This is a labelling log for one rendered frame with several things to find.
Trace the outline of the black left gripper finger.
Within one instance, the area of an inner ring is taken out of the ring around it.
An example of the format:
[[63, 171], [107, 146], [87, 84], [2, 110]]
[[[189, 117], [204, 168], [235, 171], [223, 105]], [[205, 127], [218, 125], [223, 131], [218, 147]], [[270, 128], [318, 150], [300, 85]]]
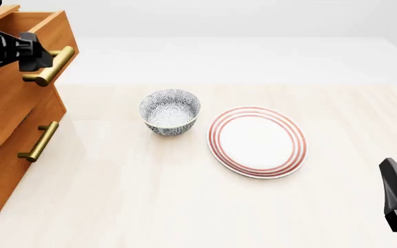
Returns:
[[51, 68], [53, 66], [53, 56], [42, 47], [39, 42], [33, 43], [34, 48], [34, 68]]

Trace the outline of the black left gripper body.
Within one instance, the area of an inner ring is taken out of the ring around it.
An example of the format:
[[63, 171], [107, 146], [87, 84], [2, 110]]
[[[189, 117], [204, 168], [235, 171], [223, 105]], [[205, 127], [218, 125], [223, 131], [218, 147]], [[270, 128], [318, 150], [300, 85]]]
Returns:
[[39, 47], [34, 41], [18, 40], [15, 43], [15, 54], [19, 62], [20, 72], [36, 72], [39, 70], [37, 58]]

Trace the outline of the long brass drawer handle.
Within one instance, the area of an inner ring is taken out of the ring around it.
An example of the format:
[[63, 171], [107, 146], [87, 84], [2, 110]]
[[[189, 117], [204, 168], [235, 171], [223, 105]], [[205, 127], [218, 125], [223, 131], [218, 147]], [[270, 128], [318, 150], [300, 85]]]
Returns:
[[52, 56], [52, 67], [45, 68], [40, 74], [24, 74], [22, 80], [24, 82], [35, 82], [38, 86], [48, 86], [55, 76], [67, 65], [75, 54], [74, 48], [65, 46], [62, 50], [49, 51]]

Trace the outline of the wooden drawer with tall sides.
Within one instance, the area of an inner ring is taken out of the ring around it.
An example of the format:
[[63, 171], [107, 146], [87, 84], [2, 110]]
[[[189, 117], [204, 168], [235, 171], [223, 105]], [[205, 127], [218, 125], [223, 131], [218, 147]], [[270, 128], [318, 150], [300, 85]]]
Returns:
[[[47, 51], [58, 52], [65, 47], [78, 51], [77, 43], [65, 11], [19, 12], [13, 10], [0, 18], [0, 31], [13, 36], [20, 32], [35, 34]], [[49, 90], [36, 82], [25, 82], [17, 63], [0, 68], [0, 145], [28, 115]]]

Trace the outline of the blue floral patterned bowl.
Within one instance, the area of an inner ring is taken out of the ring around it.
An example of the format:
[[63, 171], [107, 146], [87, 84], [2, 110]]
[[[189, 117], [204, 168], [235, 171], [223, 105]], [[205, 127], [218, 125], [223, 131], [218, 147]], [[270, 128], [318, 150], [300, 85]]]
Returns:
[[184, 134], [195, 124], [201, 111], [197, 96], [186, 90], [158, 90], [139, 105], [139, 116], [147, 127], [161, 136]]

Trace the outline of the white plate with red rings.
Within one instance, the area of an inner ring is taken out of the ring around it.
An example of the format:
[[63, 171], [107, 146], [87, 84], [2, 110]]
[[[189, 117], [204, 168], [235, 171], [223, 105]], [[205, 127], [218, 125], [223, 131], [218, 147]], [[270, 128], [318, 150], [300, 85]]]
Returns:
[[303, 130], [286, 115], [257, 106], [220, 113], [206, 134], [215, 159], [233, 172], [258, 179], [275, 179], [298, 171], [309, 145]]

